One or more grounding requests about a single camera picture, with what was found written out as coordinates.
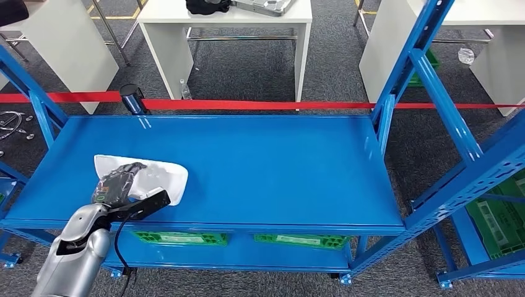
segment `black stanchion post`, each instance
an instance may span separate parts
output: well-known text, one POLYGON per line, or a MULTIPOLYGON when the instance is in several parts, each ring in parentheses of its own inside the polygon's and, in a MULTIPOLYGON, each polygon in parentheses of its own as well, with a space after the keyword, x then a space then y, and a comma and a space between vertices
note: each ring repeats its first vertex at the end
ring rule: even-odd
POLYGON ((144 106, 142 99, 144 95, 141 89, 136 84, 123 85, 119 90, 122 103, 126 106, 129 112, 135 116, 142 116, 151 114, 151 112, 144 106))

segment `crate label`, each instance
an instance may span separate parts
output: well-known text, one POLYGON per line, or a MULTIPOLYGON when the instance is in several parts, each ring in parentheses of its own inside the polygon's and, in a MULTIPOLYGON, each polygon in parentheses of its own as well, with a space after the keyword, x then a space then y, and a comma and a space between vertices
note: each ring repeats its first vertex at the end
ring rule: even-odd
POLYGON ((315 246, 321 245, 321 240, 316 239, 316 238, 301 238, 301 237, 277 235, 276 240, 281 241, 283 243, 300 243, 300 244, 310 244, 310 245, 315 245, 315 246))
POLYGON ((203 243, 204 242, 204 239, 200 236, 160 235, 160 239, 167 243, 203 243))
POLYGON ((516 185, 518 186, 523 196, 525 196, 525 178, 517 180, 516 185))
POLYGON ((487 201, 478 202, 477 206, 479 207, 479 210, 481 211, 481 214, 483 215, 485 222, 487 222, 488 228, 490 229, 490 232, 492 233, 492 237, 494 237, 498 246, 502 247, 508 244, 508 239, 503 233, 503 231, 501 230, 498 224, 498 221, 496 221, 496 218, 494 217, 492 210, 488 206, 487 201))

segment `yellow floor marking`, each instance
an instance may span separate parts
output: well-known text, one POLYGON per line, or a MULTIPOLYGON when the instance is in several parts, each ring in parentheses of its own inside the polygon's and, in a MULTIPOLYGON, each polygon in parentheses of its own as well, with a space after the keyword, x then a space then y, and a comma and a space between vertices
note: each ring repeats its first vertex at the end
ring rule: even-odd
MULTIPOLYGON (((355 1, 355 5, 357 5, 357 7, 359 7, 359 0, 354 0, 355 1)), ((364 14, 377 14, 377 11, 365 11, 363 9, 363 13, 364 14)))
MULTIPOLYGON (((144 5, 144 3, 146 3, 147 0, 141 0, 141 3, 142 5, 144 5)), ((95 8, 95 6, 93 4, 91 4, 91 6, 87 9, 87 13, 91 13, 93 11, 93 8, 95 8)), ((139 13, 141 12, 141 9, 137 7, 137 9, 135 10, 135 13, 133 13, 133 15, 124 15, 124 16, 117 16, 117 15, 108 15, 106 16, 106 19, 107 20, 134 20, 137 18, 137 16, 139 15, 139 13)), ((91 17, 92 20, 100 20, 100 17, 91 17)))

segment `black bag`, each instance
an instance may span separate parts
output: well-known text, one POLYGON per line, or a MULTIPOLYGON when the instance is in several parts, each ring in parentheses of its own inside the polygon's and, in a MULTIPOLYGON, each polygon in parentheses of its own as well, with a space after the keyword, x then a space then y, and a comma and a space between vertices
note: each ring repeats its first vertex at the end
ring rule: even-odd
POLYGON ((192 14, 213 14, 215 11, 227 12, 230 9, 231 0, 216 0, 217 4, 211 3, 211 0, 186 0, 186 8, 192 14))
POLYGON ((0 27, 25 20, 29 17, 22 0, 0 0, 0 27))

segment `robotic arm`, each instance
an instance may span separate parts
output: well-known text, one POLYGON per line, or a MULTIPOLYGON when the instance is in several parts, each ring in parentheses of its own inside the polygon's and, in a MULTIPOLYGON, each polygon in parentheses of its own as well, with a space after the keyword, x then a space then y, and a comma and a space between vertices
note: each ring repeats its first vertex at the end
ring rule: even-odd
POLYGON ((111 223, 142 220, 170 203, 159 187, 144 200, 129 201, 134 176, 143 168, 141 163, 123 165, 100 180, 94 203, 79 208, 51 244, 31 296, 88 296, 111 247, 111 223))

